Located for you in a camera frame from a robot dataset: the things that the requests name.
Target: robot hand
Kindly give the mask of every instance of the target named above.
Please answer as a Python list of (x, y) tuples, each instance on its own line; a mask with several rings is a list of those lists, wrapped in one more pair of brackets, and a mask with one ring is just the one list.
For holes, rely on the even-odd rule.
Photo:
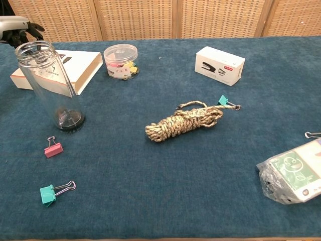
[(13, 47), (26, 43), (26, 32), (37, 40), (44, 37), (38, 32), (45, 29), (38, 24), (30, 23), (27, 18), (20, 16), (0, 16), (0, 40), (9, 43)]

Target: plastic bag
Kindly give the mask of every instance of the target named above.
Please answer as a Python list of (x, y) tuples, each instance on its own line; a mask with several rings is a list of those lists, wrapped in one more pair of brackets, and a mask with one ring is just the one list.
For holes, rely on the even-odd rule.
[(263, 194), (282, 204), (321, 194), (321, 138), (257, 164)]

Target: wall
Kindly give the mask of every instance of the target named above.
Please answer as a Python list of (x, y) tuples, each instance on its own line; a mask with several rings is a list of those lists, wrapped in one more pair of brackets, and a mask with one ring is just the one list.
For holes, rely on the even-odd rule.
[(9, 0), (52, 42), (321, 35), (320, 0)]

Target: container lid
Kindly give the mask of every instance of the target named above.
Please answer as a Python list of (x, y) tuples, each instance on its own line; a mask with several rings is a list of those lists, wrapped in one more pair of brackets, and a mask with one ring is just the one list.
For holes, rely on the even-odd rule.
[(138, 57), (137, 48), (131, 44), (117, 44), (104, 51), (106, 62), (126, 63)]

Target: red label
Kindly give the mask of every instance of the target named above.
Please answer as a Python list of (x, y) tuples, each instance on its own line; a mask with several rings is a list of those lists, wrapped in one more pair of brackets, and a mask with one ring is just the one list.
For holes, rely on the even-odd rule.
[(227, 66), (224, 66), (224, 69), (227, 69), (227, 70), (230, 70), (230, 71), (232, 71), (232, 70), (233, 70), (232, 68), (227, 67)]

